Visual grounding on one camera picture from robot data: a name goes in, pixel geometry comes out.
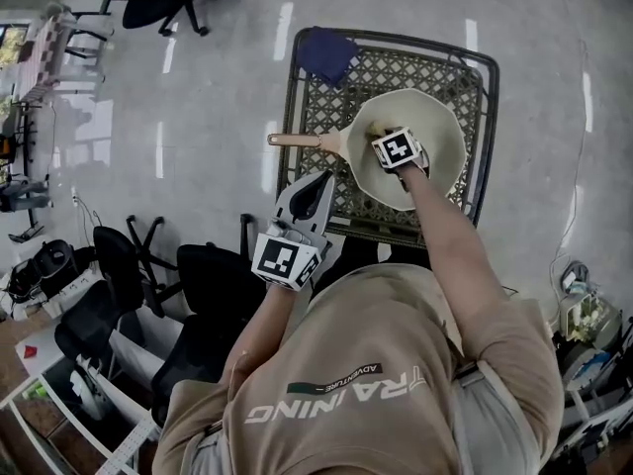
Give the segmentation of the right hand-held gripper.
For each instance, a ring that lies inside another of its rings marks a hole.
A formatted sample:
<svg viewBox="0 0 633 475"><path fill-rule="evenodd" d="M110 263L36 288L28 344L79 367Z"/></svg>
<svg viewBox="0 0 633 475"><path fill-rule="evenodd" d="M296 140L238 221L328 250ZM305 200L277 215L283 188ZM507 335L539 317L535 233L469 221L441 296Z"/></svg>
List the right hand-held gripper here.
<svg viewBox="0 0 633 475"><path fill-rule="evenodd" d="M430 169L426 150L408 127L389 130L384 137L372 140L371 146L380 165L387 171L407 165L414 165L423 172Z"/></svg>

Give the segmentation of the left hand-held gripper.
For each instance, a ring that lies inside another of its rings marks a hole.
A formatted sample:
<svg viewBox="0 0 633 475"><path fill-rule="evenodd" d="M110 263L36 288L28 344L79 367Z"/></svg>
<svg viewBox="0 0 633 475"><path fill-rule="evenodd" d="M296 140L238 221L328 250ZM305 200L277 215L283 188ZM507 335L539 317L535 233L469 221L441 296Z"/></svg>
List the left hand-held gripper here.
<svg viewBox="0 0 633 475"><path fill-rule="evenodd" d="M251 271L262 280L301 291L330 248L324 236L335 186L327 169L301 177L279 195L274 217L257 237Z"/></svg>

